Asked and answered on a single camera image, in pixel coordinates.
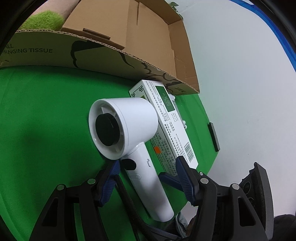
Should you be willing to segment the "white green medicine box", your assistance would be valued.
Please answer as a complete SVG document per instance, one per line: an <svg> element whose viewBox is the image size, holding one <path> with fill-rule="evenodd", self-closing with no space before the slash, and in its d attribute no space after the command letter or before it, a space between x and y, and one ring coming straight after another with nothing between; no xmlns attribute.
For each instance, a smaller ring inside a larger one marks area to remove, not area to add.
<svg viewBox="0 0 296 241"><path fill-rule="evenodd" d="M158 81L141 80L130 91L131 97L141 97L151 103L158 115L158 129L151 139L152 146L163 169L177 175L176 159L183 156L190 168L196 169L198 160L186 133L175 97Z"/></svg>

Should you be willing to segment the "white hair dryer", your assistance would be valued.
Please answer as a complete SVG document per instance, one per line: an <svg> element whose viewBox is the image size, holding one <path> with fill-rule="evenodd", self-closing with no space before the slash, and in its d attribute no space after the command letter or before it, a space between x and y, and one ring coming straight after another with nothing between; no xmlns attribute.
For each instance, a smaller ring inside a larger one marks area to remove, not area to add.
<svg viewBox="0 0 296 241"><path fill-rule="evenodd" d="M139 97L99 99L90 108L88 125L99 152L109 160L121 160L151 218L171 220L174 211L145 146L158 128L150 102Z"/></svg>

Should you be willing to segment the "white folding phone stand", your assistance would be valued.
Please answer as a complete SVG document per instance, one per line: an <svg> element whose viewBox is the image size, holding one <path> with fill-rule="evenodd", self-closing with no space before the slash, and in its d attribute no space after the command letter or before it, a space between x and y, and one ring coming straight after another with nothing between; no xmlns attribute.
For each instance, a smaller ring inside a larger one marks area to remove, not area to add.
<svg viewBox="0 0 296 241"><path fill-rule="evenodd" d="M175 109L176 109L176 111L177 111L177 113L179 115L180 120L182 121L184 129L187 129L186 121L182 119L182 116L181 116L180 111L178 109L178 106L176 104L175 96L169 93L169 97L170 97L170 99L171 99L171 101L172 101L172 103L173 103L173 105L174 105L174 107L175 107Z"/></svg>

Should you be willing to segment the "pink teal plush toy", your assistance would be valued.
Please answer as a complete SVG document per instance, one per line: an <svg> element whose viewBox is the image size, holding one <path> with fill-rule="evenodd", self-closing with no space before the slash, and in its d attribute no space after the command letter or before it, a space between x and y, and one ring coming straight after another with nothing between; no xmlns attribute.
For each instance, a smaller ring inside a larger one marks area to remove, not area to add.
<svg viewBox="0 0 296 241"><path fill-rule="evenodd" d="M18 30L59 31L79 0L49 0L35 10Z"/></svg>

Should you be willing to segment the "black object at table edge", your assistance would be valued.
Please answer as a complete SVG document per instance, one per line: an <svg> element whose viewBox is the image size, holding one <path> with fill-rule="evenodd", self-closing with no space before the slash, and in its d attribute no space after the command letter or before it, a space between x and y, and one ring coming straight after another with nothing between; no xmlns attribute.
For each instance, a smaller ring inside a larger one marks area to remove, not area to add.
<svg viewBox="0 0 296 241"><path fill-rule="evenodd" d="M212 138L212 142L213 142L213 146L216 152L220 151L220 145L219 145L219 141L217 138L217 134L214 128L214 124L212 122L208 123L208 129Z"/></svg>

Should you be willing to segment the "large open cardboard box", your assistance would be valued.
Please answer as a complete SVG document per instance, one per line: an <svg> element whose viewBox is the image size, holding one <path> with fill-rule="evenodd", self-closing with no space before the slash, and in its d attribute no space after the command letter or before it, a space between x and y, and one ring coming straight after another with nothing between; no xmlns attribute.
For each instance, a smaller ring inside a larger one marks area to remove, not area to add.
<svg viewBox="0 0 296 241"><path fill-rule="evenodd" d="M200 91L183 20L166 1L129 1L122 50L61 29L18 28L1 53L3 68L61 66L161 81L175 95Z"/></svg>

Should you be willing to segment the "right potted plant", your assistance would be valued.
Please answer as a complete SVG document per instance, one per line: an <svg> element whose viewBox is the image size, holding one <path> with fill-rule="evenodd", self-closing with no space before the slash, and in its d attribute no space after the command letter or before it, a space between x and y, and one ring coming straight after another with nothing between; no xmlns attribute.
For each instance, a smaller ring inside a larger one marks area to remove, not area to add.
<svg viewBox="0 0 296 241"><path fill-rule="evenodd" d="M183 16L177 10L178 4L174 1L172 1L169 3L169 5L179 15L179 17L183 20Z"/></svg>

